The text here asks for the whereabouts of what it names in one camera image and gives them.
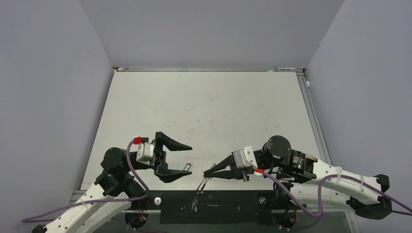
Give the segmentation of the grey key tag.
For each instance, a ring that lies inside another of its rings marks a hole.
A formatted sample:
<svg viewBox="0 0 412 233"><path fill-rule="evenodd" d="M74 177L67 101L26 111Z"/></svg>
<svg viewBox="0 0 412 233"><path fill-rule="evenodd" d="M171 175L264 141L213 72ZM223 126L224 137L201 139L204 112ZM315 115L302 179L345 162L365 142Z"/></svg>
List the grey key tag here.
<svg viewBox="0 0 412 233"><path fill-rule="evenodd" d="M186 163L183 170L184 171L191 171L192 163Z"/></svg>

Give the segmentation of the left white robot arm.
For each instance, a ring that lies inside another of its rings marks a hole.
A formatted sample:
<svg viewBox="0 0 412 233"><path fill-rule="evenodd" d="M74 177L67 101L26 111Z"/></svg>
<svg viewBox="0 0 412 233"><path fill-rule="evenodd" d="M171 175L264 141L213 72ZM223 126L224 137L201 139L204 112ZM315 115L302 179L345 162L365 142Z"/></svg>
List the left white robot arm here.
<svg viewBox="0 0 412 233"><path fill-rule="evenodd" d="M56 210L23 219L24 223L42 222L42 217L63 213L46 225L38 224L34 233L75 233L88 226L99 226L90 223L90 219L105 205L110 203L127 203L131 208L143 206L149 196L149 187L137 174L137 170L151 169L154 175L164 183L174 182L192 174L186 170L169 169L166 152L188 151L191 146L179 143L163 132L156 132L152 141L147 137L134 137L126 149L109 148L103 157L101 174L90 185L88 190L75 203Z"/></svg>

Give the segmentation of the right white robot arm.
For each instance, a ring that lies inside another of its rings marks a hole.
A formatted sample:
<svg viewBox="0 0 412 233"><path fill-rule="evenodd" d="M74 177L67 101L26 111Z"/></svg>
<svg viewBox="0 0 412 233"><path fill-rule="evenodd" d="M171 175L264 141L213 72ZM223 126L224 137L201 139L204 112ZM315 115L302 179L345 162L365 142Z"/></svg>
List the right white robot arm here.
<svg viewBox="0 0 412 233"><path fill-rule="evenodd" d="M251 174L273 181L275 194L266 198L265 203L277 208L334 206L373 220L384 219L393 210L391 199L385 195L390 186L388 176L368 177L329 165L313 155L293 150L280 135L270 137L261 149L247 146L230 152L206 170L204 177L247 182Z"/></svg>

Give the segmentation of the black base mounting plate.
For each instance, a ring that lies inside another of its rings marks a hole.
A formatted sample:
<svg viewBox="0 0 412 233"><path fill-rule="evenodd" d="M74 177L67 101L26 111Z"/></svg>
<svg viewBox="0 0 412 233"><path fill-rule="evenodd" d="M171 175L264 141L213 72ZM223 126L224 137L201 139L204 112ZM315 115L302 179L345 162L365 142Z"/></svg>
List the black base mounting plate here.
<svg viewBox="0 0 412 233"><path fill-rule="evenodd" d="M125 221L140 228L150 214L160 224L257 223L293 227L299 207L274 190L151 191L146 200L134 201Z"/></svg>

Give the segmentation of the aluminium frame rail back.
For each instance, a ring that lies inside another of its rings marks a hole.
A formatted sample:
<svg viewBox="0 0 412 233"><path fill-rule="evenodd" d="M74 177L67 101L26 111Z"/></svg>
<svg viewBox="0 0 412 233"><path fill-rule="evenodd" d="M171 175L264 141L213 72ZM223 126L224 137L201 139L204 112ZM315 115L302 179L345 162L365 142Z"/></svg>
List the aluminium frame rail back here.
<svg viewBox="0 0 412 233"><path fill-rule="evenodd" d="M262 69L262 68L156 68L156 67L115 67L117 72L298 72L303 73L304 69Z"/></svg>

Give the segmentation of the aluminium frame rail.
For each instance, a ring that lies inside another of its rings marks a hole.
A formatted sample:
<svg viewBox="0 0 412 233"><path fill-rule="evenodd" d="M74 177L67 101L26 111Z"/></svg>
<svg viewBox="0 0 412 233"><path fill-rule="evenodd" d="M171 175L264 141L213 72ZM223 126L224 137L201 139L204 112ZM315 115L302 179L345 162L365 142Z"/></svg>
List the aluminium frame rail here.
<svg viewBox="0 0 412 233"><path fill-rule="evenodd" d="M303 73L304 69L262 69L262 68L156 68L156 67L115 67L117 72L298 72Z"/></svg>
<svg viewBox="0 0 412 233"><path fill-rule="evenodd" d="M321 125L319 122L319 119L317 117L315 108L314 108L314 104L313 101L311 99L310 93L309 93L309 82L305 77L305 73L304 73L304 69L299 70L296 72L297 75L297 80L302 92L302 96L304 99L304 103L308 112L308 116L309 116L309 120L310 120L310 124L313 130L313 134L315 137L315 141L317 144L317 148L319 151L319 154L322 158L322 160L326 163L330 163L330 156L328 153L328 149L327 149L327 145L325 142L325 138L321 129Z"/></svg>

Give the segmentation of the aluminium frame rail right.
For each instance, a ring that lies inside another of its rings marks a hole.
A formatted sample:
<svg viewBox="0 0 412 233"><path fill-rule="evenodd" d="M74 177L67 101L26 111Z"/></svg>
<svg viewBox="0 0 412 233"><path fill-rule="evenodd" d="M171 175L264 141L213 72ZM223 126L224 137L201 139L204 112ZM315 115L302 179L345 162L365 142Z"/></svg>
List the aluminium frame rail right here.
<svg viewBox="0 0 412 233"><path fill-rule="evenodd" d="M327 145L325 142L325 138L321 129L321 125L319 122L319 119L317 117L315 108L314 108L314 104L313 101L311 99L310 93L309 93L309 82L305 77L305 73L304 73L304 69L299 70L296 72L297 75L297 80L302 92L302 96L304 99L304 103L308 112L308 116L309 116L309 120L310 120L310 124L313 130L313 134L315 137L315 141L317 144L317 148L319 151L319 154L322 158L322 160L326 163L330 163L330 156L328 153L328 149L327 149Z"/></svg>

